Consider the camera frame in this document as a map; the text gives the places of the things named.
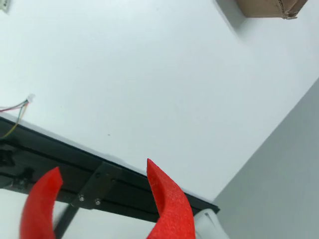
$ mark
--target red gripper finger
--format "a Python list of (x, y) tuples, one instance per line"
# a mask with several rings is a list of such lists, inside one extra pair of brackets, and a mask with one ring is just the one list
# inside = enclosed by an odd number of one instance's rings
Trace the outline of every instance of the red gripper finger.
[(53, 206), (62, 184), (60, 171), (56, 167), (33, 186), (22, 212), (20, 239), (55, 239)]
[(193, 213), (184, 192), (150, 159), (147, 174), (160, 216), (148, 239), (195, 239)]

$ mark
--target metal screw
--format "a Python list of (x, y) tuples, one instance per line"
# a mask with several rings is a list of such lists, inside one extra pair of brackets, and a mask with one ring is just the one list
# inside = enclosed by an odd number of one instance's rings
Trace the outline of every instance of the metal screw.
[(84, 201), (84, 196), (82, 194), (79, 195), (79, 201), (83, 202)]
[(98, 206), (101, 204), (101, 200), (99, 198), (95, 199), (95, 204)]

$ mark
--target black metal rail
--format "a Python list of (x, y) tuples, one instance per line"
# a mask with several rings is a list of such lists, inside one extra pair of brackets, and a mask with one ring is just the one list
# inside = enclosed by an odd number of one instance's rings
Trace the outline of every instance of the black metal rail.
[[(13, 122), (0, 118), (0, 135), (12, 126)], [(113, 186), (93, 208), (156, 222), (159, 214), (145, 175), (20, 125), (10, 137), (0, 141), (0, 187), (29, 193), (42, 175), (58, 166), (63, 186), (57, 200), (71, 204), (102, 163), (110, 175), (117, 176), (112, 178)], [(186, 196), (194, 214), (206, 208), (219, 211), (213, 204), (189, 194)]]

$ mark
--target black metal bracket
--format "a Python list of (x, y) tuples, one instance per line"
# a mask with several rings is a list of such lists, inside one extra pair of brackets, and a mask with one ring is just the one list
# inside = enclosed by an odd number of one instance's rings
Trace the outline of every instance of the black metal bracket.
[(99, 206), (120, 175), (120, 168), (113, 170), (109, 164), (102, 163), (80, 190), (78, 197), (73, 200), (72, 206), (85, 209)]
[(61, 239), (78, 212), (79, 208), (94, 209), (103, 203), (103, 198), (116, 183), (122, 170), (114, 170), (109, 164), (103, 162), (91, 175), (78, 196), (68, 205), (59, 223), (54, 229), (56, 239)]

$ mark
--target white connector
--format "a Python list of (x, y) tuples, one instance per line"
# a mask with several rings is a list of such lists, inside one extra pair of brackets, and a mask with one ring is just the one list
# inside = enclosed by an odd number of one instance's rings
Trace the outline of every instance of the white connector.
[(26, 100), (27, 100), (29, 103), (32, 103), (34, 97), (35, 97), (35, 94), (30, 94), (30, 95), (26, 98)]

